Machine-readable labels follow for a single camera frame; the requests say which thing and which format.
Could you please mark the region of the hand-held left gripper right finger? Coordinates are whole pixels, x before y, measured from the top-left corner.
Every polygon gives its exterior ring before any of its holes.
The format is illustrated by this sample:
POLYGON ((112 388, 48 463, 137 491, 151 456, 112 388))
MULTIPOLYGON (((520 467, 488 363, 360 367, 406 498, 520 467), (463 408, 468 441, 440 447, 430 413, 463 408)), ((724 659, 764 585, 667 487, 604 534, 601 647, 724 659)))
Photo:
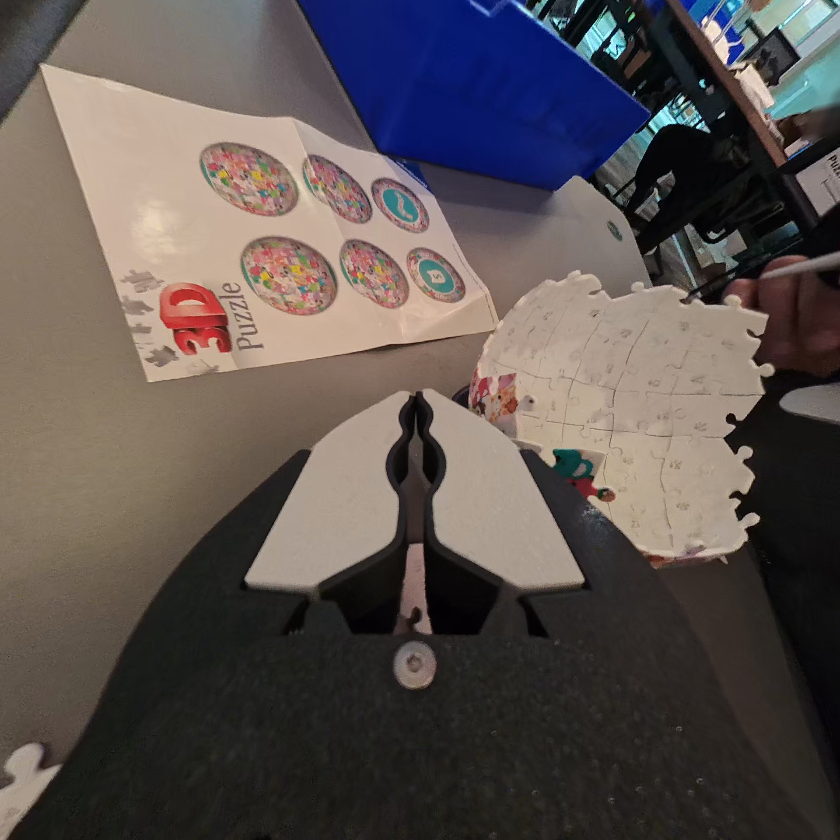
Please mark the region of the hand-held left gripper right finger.
POLYGON ((417 394, 430 484, 423 556, 436 634, 480 634, 498 603, 579 591, 585 576, 523 452, 431 389, 417 394))

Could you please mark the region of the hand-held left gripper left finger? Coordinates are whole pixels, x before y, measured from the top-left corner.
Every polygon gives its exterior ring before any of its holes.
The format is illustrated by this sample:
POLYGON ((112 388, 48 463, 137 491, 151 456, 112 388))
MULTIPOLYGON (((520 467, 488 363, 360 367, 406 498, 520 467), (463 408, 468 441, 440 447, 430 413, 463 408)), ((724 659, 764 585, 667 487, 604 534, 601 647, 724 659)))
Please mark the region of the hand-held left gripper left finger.
POLYGON ((399 391, 308 452, 244 578, 259 593, 327 602, 357 634, 393 634, 406 573, 402 487, 416 404, 399 391))

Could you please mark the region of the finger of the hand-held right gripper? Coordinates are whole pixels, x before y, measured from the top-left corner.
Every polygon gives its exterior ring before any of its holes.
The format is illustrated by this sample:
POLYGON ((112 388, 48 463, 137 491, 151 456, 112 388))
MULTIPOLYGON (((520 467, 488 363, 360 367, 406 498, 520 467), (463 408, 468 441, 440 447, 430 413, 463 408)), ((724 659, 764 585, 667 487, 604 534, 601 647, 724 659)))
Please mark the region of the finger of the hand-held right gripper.
MULTIPOLYGON (((839 271, 839 252, 834 251, 827 255, 821 255, 812 259, 805 259, 792 265, 764 270, 761 279, 777 279, 781 277, 796 277, 802 274, 825 275, 839 271)), ((720 276, 703 286, 694 289, 682 299, 683 303, 690 303, 695 300, 704 301, 715 292, 728 286, 730 281, 725 276, 720 276)))

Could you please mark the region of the colourful puzzle ball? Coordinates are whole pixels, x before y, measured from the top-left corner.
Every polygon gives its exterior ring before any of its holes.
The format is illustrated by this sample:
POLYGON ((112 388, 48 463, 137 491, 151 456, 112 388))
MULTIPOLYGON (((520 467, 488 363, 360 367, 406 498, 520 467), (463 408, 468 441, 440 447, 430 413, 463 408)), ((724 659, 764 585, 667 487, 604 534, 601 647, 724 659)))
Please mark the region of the colourful puzzle ball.
POLYGON ((748 447, 726 437, 764 394, 768 316, 672 286, 610 297, 575 271, 525 294, 487 339, 467 405, 534 451, 659 565, 741 549, 748 447))

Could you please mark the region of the white puzzle piece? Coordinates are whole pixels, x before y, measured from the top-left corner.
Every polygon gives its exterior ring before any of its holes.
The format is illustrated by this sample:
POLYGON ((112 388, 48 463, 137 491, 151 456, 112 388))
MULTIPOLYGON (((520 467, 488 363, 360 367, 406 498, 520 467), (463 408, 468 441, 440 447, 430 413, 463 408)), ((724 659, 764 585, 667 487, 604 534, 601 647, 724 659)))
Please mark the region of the white puzzle piece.
POLYGON ((10 783, 1 790, 1 829, 4 836, 37 802, 61 769, 60 764, 44 766, 46 747, 30 742, 17 748, 6 759, 3 769, 10 783))

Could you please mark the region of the person's right forearm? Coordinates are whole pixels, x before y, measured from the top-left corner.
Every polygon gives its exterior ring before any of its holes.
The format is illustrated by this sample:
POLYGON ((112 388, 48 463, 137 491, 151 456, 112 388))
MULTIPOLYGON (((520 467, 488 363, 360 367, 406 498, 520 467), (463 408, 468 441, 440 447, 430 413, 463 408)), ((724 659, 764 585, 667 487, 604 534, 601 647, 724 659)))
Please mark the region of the person's right forearm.
MULTIPOLYGON (((838 253, 839 251, 839 204, 828 211, 804 238, 802 255, 808 260, 838 253)), ((839 289, 839 268, 812 269, 823 285, 834 290, 839 289)))

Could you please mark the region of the puzzle instruction sheet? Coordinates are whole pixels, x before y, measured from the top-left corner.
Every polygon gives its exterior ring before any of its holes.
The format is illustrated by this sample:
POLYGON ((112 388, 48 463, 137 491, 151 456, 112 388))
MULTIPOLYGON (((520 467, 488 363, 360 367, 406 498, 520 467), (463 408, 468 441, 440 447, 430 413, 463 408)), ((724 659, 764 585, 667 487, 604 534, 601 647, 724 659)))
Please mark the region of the puzzle instruction sheet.
POLYGON ((149 382, 496 327, 398 163, 297 119, 41 73, 149 382))

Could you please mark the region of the person's right hand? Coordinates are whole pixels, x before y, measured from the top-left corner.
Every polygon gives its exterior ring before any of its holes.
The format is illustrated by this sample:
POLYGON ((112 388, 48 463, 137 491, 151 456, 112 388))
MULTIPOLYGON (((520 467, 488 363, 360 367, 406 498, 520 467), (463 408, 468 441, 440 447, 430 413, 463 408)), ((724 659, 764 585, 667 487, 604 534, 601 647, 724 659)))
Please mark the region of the person's right hand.
POLYGON ((798 255, 771 261, 758 279, 736 279, 724 296, 736 296, 744 308, 768 316, 761 344, 754 355, 758 364, 776 371, 798 371, 829 377, 839 369, 839 292, 813 272, 769 273, 805 261, 798 255))

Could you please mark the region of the black office chair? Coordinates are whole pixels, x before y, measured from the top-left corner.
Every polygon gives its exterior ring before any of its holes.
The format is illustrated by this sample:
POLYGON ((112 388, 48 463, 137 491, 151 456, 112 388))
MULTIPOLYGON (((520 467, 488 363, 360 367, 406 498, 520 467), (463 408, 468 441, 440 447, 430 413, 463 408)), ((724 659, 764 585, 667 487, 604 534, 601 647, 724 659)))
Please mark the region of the black office chair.
POLYGON ((751 133, 664 127, 637 166, 623 210, 637 228, 639 252, 645 256, 686 226, 714 245, 744 226, 770 229, 771 219, 785 224, 790 215, 773 172, 751 133))

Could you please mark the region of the wooden top table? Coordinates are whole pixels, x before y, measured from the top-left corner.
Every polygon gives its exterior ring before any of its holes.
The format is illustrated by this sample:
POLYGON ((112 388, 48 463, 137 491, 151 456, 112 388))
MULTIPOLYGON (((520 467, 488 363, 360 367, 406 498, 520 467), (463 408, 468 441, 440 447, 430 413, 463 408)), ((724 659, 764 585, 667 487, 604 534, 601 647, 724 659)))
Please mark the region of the wooden top table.
POLYGON ((749 126, 752 168, 772 183, 800 229, 813 228, 818 216, 793 174, 785 170, 788 159, 781 142, 774 137, 763 111, 752 104, 683 3, 666 1, 654 18, 650 35, 708 127, 730 112, 737 113, 739 120, 749 126))

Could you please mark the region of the blue plastic bin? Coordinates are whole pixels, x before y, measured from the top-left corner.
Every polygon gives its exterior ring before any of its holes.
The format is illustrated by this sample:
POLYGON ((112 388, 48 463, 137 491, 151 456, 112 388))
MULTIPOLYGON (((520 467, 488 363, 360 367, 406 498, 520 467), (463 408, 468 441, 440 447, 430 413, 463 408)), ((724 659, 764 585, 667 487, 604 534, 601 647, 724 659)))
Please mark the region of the blue plastic bin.
POLYGON ((650 112, 518 2, 302 1, 376 148, 554 192, 650 112))

